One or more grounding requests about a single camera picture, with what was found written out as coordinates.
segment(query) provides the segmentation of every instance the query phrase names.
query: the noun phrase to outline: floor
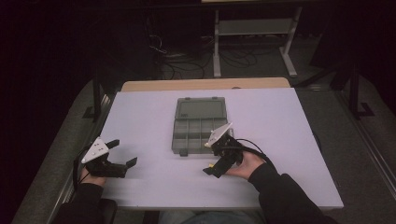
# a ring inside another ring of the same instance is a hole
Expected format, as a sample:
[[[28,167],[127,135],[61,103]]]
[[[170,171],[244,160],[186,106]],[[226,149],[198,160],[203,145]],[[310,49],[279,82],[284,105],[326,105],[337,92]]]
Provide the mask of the floor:
[[[297,36],[290,49],[290,57],[298,76],[289,77],[277,50],[284,39],[282,36],[223,39],[220,46],[222,77],[286,77],[290,84],[297,84],[321,71],[321,68],[309,65],[319,37]],[[205,41],[210,46],[211,39]],[[210,48],[203,48],[200,55],[198,58],[184,53],[166,55],[161,67],[163,79],[213,78]],[[340,223],[394,223],[395,197],[370,148],[375,146],[388,168],[396,171],[396,151],[393,148],[396,145],[393,137],[396,133],[396,118],[381,101],[375,87],[361,78],[360,102],[368,103],[375,116],[364,117],[360,121],[353,119],[345,103],[348,88],[332,91],[329,88],[331,80],[332,74],[329,74],[307,88],[297,89],[309,124],[320,140],[323,158],[345,204],[343,209],[326,214]],[[56,212],[42,207],[53,208],[62,202],[55,199],[68,190],[64,180],[70,177],[70,161],[89,135],[100,132],[100,123],[104,122],[102,119],[98,124],[93,124],[90,119],[83,119],[82,115],[88,106],[92,106],[91,83],[81,90],[70,109],[13,223],[24,223],[28,217],[30,223],[46,223]],[[364,128],[370,141],[363,138],[360,127]],[[64,168],[45,172],[54,164]],[[57,181],[48,183],[49,178]],[[48,197],[39,196],[43,190]],[[143,215],[143,212],[119,209],[114,223],[142,223]]]

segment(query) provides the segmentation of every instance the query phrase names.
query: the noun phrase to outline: white triangular marker plate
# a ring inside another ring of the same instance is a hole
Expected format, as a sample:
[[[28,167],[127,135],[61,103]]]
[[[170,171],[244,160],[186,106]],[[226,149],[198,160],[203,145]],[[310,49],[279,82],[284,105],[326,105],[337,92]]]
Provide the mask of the white triangular marker plate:
[[[92,146],[88,150],[87,154],[85,154],[81,163],[86,163],[88,161],[94,160],[108,152],[108,147],[106,143],[102,140],[102,138],[97,137],[93,142]]]
[[[205,143],[206,147],[212,147],[214,143],[216,143],[224,134],[231,128],[233,123],[227,123],[224,124],[223,126],[217,128],[216,130],[212,131],[212,134],[210,134],[209,141]]]

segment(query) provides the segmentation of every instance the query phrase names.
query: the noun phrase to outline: white desk leg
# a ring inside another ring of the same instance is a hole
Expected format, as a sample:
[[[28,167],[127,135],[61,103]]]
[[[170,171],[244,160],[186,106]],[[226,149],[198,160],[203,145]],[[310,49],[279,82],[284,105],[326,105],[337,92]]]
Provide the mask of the white desk leg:
[[[293,63],[291,62],[291,59],[289,57],[289,49],[291,46],[291,41],[294,38],[294,33],[296,32],[298,20],[300,18],[300,14],[302,11],[302,7],[298,7],[296,9],[296,12],[294,14],[293,20],[291,21],[290,28],[289,28],[289,34],[288,34],[288,40],[286,41],[286,44],[284,47],[280,47],[280,54],[282,55],[283,62],[285,62],[286,68],[288,69],[289,75],[291,77],[296,77],[297,72],[294,69]]]
[[[220,72],[220,58],[219,58],[219,11],[216,10],[215,18],[215,52],[213,54],[213,75],[214,77],[221,77]]]

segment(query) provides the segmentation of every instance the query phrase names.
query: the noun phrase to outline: dark background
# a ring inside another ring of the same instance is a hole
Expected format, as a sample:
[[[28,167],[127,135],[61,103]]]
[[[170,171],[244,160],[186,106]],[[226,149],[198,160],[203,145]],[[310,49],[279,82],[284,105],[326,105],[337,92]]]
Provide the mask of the dark background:
[[[79,5],[91,6],[92,1]],[[313,64],[326,68],[348,55],[393,112],[395,9],[387,2],[305,7],[297,32],[323,34]],[[69,107],[89,80],[97,75],[104,89],[113,92],[127,80],[157,79],[150,34],[164,36],[169,47],[192,51],[200,35],[213,35],[210,10],[105,13],[78,11],[68,1],[7,0],[0,3],[0,15],[1,223],[12,220]],[[223,14],[234,15],[232,10]]]

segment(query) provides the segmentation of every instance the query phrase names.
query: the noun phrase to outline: person's left hand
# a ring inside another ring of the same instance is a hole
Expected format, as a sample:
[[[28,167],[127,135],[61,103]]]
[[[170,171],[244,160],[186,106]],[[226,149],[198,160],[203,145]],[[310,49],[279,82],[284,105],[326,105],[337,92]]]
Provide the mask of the person's left hand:
[[[91,174],[89,174],[88,170],[84,167],[82,168],[81,171],[81,184],[94,184],[94,185],[98,185],[100,187],[103,187],[106,183],[106,177],[98,177],[98,176],[93,176]]]

